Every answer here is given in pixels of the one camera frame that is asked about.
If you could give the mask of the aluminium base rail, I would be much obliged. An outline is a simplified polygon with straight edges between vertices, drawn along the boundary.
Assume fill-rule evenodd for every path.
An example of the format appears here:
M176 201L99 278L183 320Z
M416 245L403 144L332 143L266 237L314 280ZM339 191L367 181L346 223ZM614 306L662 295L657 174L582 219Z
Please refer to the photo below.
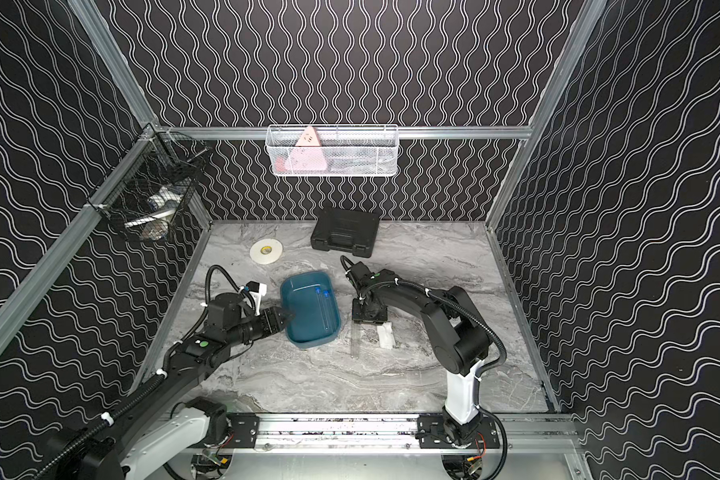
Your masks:
M577 451L576 426L568 415L500 414L508 451L569 454ZM486 427L462 446L446 441L439 414L234 414L232 440L223 447L188 447L188 452L256 454L468 454L500 452L500 435Z

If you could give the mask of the white wipe cloth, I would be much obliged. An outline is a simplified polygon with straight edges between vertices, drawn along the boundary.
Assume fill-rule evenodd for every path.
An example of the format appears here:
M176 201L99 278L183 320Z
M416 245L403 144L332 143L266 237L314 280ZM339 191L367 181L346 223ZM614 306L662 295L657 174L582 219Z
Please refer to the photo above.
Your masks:
M392 350L395 348L396 341L392 325L387 322L376 327L377 335L379 339L379 347L385 350Z

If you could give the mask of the teal plastic tray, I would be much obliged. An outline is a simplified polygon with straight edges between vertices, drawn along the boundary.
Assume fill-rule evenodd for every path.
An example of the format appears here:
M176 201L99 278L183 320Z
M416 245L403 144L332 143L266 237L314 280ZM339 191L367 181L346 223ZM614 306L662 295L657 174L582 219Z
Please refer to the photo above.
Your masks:
M315 288L330 290L334 329L328 333L316 325ZM280 287L282 307L294 313L286 336L297 348L306 350L332 342L341 330L341 315L330 276L325 271L311 271L287 278Z

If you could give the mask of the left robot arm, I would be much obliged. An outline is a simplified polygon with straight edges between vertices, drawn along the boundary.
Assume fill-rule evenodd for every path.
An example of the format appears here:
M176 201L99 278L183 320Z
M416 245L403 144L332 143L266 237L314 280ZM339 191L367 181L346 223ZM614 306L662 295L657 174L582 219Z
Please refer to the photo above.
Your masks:
M232 436L227 410L209 400L193 400L172 420L159 421L171 406L257 341L286 329L292 312L261 307L251 285L232 282L231 291L212 295L215 273L229 279L220 265L204 280L205 307L196 323L174 343L161 366L131 394L88 425L64 428L47 444L37 479L146 479L185 448L216 444Z

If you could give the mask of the black plastic tool case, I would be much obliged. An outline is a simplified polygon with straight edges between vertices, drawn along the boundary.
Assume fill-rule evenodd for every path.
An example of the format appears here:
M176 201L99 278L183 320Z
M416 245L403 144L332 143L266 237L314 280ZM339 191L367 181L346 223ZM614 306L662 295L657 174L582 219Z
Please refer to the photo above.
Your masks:
M311 247L319 251L340 251L370 258L380 220L378 213L333 207L322 209L310 237Z

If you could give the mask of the pink triangular card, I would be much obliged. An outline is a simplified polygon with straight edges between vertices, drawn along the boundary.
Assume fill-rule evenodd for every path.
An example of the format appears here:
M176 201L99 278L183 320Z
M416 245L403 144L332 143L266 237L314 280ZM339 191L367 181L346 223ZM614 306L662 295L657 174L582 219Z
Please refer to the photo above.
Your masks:
M307 126L290 150L285 162L288 173L308 174L328 170L320 138L314 126Z

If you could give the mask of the white tape roll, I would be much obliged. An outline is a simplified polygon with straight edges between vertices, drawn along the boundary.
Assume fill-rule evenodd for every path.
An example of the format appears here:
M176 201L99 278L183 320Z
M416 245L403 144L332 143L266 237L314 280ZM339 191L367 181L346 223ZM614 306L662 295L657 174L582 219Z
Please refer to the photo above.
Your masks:
M284 252L282 243L274 238L261 239L249 250L251 260L259 265L269 265L278 261Z

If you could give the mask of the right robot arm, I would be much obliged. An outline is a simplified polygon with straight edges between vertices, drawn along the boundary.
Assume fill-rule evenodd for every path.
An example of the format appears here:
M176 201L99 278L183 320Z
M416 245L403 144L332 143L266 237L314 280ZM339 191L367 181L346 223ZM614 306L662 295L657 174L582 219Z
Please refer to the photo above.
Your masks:
M481 377L506 362L507 349L461 287L433 289L398 276L371 271L364 263L340 257L353 286L351 319L381 326L395 308L421 320L431 349L447 372L447 395L440 431L434 438L465 448L478 437L487 414L480 406Z

